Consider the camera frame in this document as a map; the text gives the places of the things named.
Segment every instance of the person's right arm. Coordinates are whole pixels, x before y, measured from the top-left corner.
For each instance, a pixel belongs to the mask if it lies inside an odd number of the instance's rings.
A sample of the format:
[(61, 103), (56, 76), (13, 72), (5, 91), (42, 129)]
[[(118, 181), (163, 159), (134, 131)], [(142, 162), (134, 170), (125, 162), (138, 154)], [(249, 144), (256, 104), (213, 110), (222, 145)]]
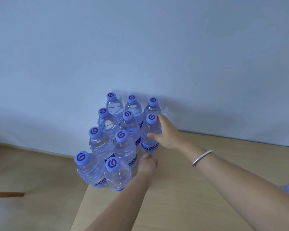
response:
[[(207, 150), (183, 139), (162, 114), (162, 134), (150, 133), (162, 146), (177, 149), (190, 162)], [(215, 155), (202, 158), (196, 168), (254, 230), (289, 230), (289, 194), (273, 183)]]

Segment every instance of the water bottle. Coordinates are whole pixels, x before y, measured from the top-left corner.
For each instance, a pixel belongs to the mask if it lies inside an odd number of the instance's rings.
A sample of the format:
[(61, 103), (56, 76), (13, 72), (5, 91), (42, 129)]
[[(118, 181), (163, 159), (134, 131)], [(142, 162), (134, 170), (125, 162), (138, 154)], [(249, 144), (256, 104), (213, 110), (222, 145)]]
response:
[(115, 157), (124, 160), (131, 168), (137, 161), (137, 149), (133, 139), (127, 132), (120, 130), (116, 133), (116, 140), (113, 143)]
[(130, 110), (123, 112), (123, 121), (121, 122), (120, 128), (125, 130), (133, 139), (136, 147), (140, 146), (140, 126), (134, 118), (134, 114)]
[(100, 127), (89, 129), (89, 136), (89, 146), (93, 153), (99, 155), (104, 161), (111, 156), (115, 156), (112, 139)]
[(110, 114), (115, 116), (118, 123), (120, 124), (122, 121), (122, 113), (124, 111), (124, 108), (123, 104), (117, 99), (117, 96), (114, 92), (110, 92), (107, 94), (106, 109), (108, 109)]
[(131, 168), (124, 160), (110, 157), (106, 161), (105, 178), (111, 188), (120, 192), (132, 179)]
[(117, 119), (106, 108), (99, 109), (98, 114), (99, 120), (97, 121), (97, 125), (115, 141), (116, 132), (120, 130)]
[(134, 118), (136, 119), (137, 123), (139, 124), (140, 128), (142, 127), (142, 108), (141, 105), (137, 102), (137, 97), (135, 95), (130, 95), (127, 98), (127, 103), (124, 110), (130, 110), (134, 114)]
[(149, 99), (149, 103), (144, 109), (143, 122), (147, 120), (147, 115), (149, 113), (154, 113), (154, 114), (162, 113), (161, 108), (158, 106), (158, 99), (156, 97), (151, 97)]
[(148, 114), (147, 120), (144, 122), (140, 133), (141, 148), (144, 151), (148, 151), (149, 154), (152, 154), (158, 148), (158, 142), (154, 139), (147, 137), (147, 134), (155, 133), (160, 135), (162, 133), (162, 127), (161, 124), (158, 122), (158, 117), (156, 116), (156, 114)]
[(81, 151), (74, 160), (77, 164), (77, 173), (86, 183), (97, 188), (106, 186), (105, 162), (100, 156)]

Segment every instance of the person's right hand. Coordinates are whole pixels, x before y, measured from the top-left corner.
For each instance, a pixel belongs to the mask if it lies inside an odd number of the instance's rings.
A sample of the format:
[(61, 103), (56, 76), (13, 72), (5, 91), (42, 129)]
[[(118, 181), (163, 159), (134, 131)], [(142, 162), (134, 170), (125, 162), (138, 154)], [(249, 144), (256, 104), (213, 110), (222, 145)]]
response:
[(162, 114), (157, 114), (157, 116), (162, 126), (162, 134), (148, 133), (147, 136), (158, 141), (163, 147), (170, 149), (176, 148), (182, 142), (180, 132), (167, 117)]

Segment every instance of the baseboard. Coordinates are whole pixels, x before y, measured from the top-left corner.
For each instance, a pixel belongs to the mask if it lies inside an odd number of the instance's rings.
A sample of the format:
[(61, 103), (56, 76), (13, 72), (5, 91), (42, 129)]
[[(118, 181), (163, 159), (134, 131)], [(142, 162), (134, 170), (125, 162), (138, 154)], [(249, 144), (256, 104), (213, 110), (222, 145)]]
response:
[(54, 153), (54, 152), (50, 152), (50, 151), (42, 151), (42, 150), (30, 148), (30, 147), (20, 147), (20, 146), (16, 146), (16, 145), (12, 145), (12, 144), (7, 144), (7, 143), (0, 143), (0, 146), (12, 147), (12, 148), (21, 149), (21, 150), (24, 150), (24, 151), (33, 151), (33, 152), (37, 152), (37, 153), (60, 156), (60, 157), (70, 158), (70, 159), (74, 159), (75, 158), (72, 155), (64, 155), (64, 154)]

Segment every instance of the wooden leg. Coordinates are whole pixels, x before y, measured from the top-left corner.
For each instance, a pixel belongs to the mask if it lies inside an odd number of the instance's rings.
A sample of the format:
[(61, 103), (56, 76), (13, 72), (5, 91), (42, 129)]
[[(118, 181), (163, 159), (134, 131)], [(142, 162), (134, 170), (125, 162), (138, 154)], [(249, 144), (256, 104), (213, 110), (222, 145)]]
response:
[(23, 197), (25, 193), (22, 192), (0, 192), (0, 198), (9, 198), (9, 197)]

